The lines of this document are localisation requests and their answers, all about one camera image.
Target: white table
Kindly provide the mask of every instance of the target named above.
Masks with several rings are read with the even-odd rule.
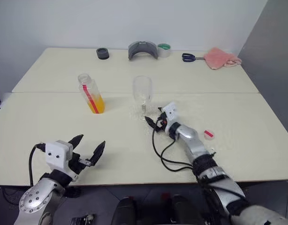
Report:
[[[78,92],[77,76],[88,73],[103,93],[131,93],[138,75],[151,77],[155,93],[257,93],[241,66],[211,70],[205,61],[182,61],[183,52],[155,60],[127,50],[109,50],[100,60],[96,49],[48,48],[13,89],[13,92]],[[193,52],[202,56],[203,52]]]
[[[106,140],[103,156],[76,184],[194,182],[190,171],[169,172],[154,154],[152,129],[140,120],[131,94],[104,94],[106,111],[92,114],[79,93],[14,93],[0,110],[0,185],[29,185],[28,157],[38,142],[84,134],[76,152],[90,156]],[[215,160],[236,181],[288,179],[288,133],[260,94],[155,94],[154,119],[174,100],[181,123],[195,128]],[[210,129],[215,139],[203,139]],[[159,151],[171,142],[156,135]],[[179,145],[167,156],[187,160]],[[49,172],[42,152],[33,159],[34,180]]]

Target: pink cloth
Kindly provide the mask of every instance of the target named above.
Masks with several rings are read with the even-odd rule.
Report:
[[[234,54],[226,53],[216,47],[205,54],[204,59],[211,69],[219,69],[223,66],[234,67],[242,63],[242,60]]]

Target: wine glass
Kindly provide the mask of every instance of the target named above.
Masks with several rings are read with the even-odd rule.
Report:
[[[146,105],[152,98],[152,80],[147,76],[137,76],[133,81],[133,95],[135,101],[141,106],[141,114],[144,119]]]

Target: tape roll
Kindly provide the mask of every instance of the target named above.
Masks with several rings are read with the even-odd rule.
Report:
[[[159,44],[158,45],[158,54],[159,57],[166,58],[171,53],[171,46],[168,44]]]

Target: gray floor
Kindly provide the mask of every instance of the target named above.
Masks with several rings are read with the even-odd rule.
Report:
[[[277,211],[288,218],[288,181],[272,181],[245,187],[241,184],[248,200]],[[14,191],[6,189],[8,194]],[[201,212],[207,211],[206,202],[197,185],[133,185],[83,187],[82,196],[64,199],[54,217],[54,224],[69,225],[73,217],[96,214],[94,224],[108,225],[120,199],[133,196],[139,207],[159,205],[161,195],[181,194],[187,197]],[[10,201],[20,199],[23,191],[10,196]],[[0,224],[12,225],[18,215],[17,206],[7,203],[0,191]]]

